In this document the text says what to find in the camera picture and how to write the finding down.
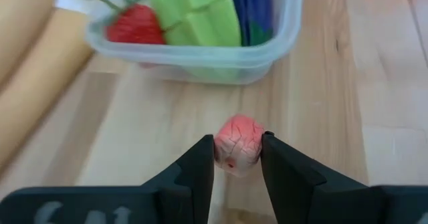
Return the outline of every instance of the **red strawberry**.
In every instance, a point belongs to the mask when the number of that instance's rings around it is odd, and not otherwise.
[[[100,0],[110,6],[117,16],[105,29],[109,41],[118,43],[166,44],[162,29],[153,10],[138,0],[125,0],[128,6],[122,10],[109,0]]]

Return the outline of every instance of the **container rim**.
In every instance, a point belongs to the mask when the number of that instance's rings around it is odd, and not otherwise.
[[[207,47],[207,46],[173,46],[151,45],[135,43],[111,43],[102,40],[101,43],[91,29],[91,24],[86,28],[86,40],[105,55],[116,58],[133,59],[141,58],[145,62],[156,64],[198,66],[199,62],[216,61],[216,67],[235,67],[233,62],[239,61],[240,56],[245,56],[251,62],[272,62],[288,53],[296,42],[301,26],[303,0],[284,0],[284,14],[280,23],[284,23],[275,36],[261,45],[249,47]]]

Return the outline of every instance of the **toy strawberry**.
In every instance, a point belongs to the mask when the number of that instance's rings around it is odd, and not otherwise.
[[[109,41],[118,43],[165,44],[163,31],[154,11],[138,4],[140,0],[124,0],[126,6],[120,8],[110,0],[100,0],[116,12],[113,22],[106,26]]]

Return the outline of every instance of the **plastic container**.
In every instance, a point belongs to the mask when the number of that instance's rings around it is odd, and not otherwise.
[[[123,5],[120,0],[113,1]],[[142,74],[150,77],[249,84],[264,77],[272,64],[291,50],[300,30],[302,0],[273,0],[273,4],[274,36],[263,45],[201,47],[113,43],[102,35],[106,19],[112,12],[101,3],[96,4],[90,14],[86,38],[94,49],[104,55],[140,64]]]

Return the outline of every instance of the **pink toy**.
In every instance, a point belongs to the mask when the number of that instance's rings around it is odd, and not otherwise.
[[[263,126],[250,117],[230,118],[214,138],[216,165],[242,177],[257,163],[261,151]]]

